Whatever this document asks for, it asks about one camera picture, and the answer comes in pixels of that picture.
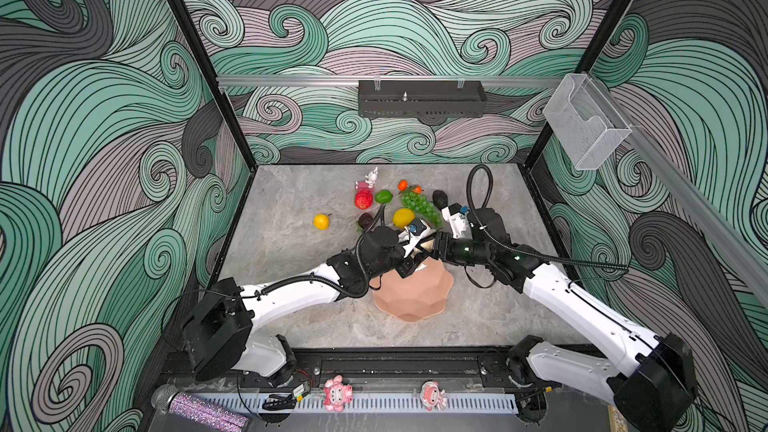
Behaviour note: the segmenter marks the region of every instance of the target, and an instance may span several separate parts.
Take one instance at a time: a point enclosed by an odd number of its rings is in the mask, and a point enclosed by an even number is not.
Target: wave pattern wallpaper
[[[768,0],[634,0],[593,72],[768,263],[766,26]],[[702,407],[679,428],[764,431],[768,312],[737,271],[635,150],[576,172],[552,140],[544,159],[536,183],[571,254],[630,264],[584,285],[691,344]]]
[[[609,0],[185,0],[219,74],[561,76]],[[549,90],[488,91],[487,116],[362,119],[356,89],[234,87],[260,163],[517,162]]]
[[[164,0],[0,0],[0,36],[2,429],[136,430],[248,171]]]

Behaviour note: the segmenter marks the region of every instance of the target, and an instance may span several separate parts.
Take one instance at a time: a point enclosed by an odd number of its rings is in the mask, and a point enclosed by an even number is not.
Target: white mesh basket
[[[595,170],[629,135],[628,121],[601,82],[569,73],[544,108],[576,170]]]

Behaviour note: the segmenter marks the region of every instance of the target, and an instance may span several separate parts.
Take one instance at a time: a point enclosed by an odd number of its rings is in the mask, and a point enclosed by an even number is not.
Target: bunch of grapes
[[[401,196],[401,200],[405,207],[423,216],[431,226],[438,228],[442,224],[440,211],[422,194],[409,190]]]

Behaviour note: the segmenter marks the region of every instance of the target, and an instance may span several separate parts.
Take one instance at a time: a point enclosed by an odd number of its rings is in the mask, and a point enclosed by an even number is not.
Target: microphone head
[[[160,412],[168,412],[168,407],[172,399],[178,394],[179,390],[171,384],[163,384],[152,393],[150,403],[152,407]]]

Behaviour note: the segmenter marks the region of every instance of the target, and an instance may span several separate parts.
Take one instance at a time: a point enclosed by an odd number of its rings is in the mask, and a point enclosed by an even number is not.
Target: glittery microphone handle
[[[224,432],[243,432],[248,426],[248,418],[184,392],[176,394],[168,411]]]

